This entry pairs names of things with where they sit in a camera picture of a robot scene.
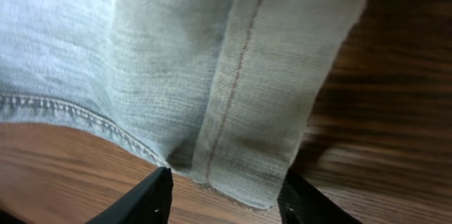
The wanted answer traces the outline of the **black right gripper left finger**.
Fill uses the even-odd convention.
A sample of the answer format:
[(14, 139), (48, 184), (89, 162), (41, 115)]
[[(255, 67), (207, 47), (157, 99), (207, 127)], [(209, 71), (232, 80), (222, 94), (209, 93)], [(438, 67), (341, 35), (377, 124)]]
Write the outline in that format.
[(159, 167), (87, 224), (168, 224), (174, 183)]

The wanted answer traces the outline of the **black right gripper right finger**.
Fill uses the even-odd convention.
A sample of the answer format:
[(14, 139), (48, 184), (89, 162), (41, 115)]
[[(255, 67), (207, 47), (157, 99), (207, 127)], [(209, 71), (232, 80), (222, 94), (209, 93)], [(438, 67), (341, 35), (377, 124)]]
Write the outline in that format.
[(278, 208), (282, 224), (361, 224), (292, 171), (283, 182)]

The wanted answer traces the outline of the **light blue denim shorts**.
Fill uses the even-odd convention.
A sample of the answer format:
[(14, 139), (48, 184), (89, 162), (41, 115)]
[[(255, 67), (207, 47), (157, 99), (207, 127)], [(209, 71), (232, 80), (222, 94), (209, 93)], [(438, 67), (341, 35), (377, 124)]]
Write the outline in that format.
[(271, 208), (366, 0), (1, 0), (1, 120)]

